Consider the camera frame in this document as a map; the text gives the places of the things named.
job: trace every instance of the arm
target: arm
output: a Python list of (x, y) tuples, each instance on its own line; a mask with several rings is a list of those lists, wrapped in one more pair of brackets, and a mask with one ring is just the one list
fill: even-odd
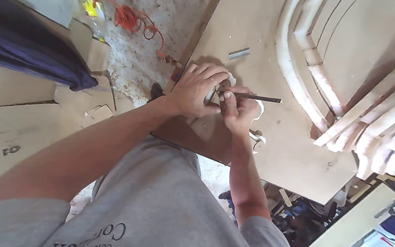
[(271, 219), (266, 195), (255, 168), (249, 141), (249, 127), (259, 104), (252, 99), (238, 98), (232, 92), (251, 92), (247, 87), (231, 87), (221, 100), (225, 101), (225, 124), (232, 133), (233, 158), (230, 170), (230, 188), (239, 226), (250, 216)]
[(0, 200), (70, 201), (170, 117), (220, 112), (218, 107), (204, 106), (203, 99), (227, 78), (221, 66), (192, 64), (168, 96), (76, 132), (14, 166), (0, 177)]

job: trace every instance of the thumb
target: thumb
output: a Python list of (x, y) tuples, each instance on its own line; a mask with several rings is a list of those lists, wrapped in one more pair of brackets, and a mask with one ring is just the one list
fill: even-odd
[(202, 113), (202, 115), (220, 113), (220, 108), (217, 104), (216, 105), (207, 105), (206, 107), (204, 107), (204, 109), (202, 110), (201, 113)]
[(225, 97), (225, 104), (227, 105), (227, 111), (225, 114), (238, 115), (237, 111), (237, 100), (236, 96), (231, 91), (226, 91), (223, 96)]

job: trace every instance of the t-shirt sleeve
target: t-shirt sleeve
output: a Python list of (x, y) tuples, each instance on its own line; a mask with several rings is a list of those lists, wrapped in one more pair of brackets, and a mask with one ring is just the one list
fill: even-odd
[(69, 203), (57, 199), (0, 201), (0, 246), (42, 246), (63, 225), (69, 208)]
[(287, 239), (274, 223), (261, 216), (247, 218), (240, 232), (250, 247), (289, 247)]

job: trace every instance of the gray t-shirt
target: gray t-shirt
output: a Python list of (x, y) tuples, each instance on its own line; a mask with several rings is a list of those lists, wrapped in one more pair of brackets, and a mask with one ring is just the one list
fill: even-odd
[(194, 153), (148, 137), (109, 172), (93, 202), (66, 223), (65, 201), (0, 201), (0, 247), (289, 246), (260, 216), (239, 230), (197, 166)]

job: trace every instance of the forearm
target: forearm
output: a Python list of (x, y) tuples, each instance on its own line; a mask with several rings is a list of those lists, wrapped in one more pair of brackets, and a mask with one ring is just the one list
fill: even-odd
[(239, 224), (253, 215), (270, 219), (266, 195), (255, 168), (248, 134), (233, 134), (230, 188)]
[(1, 176), (0, 200), (47, 197), (69, 201), (173, 115), (167, 97), (161, 97), (76, 132)]

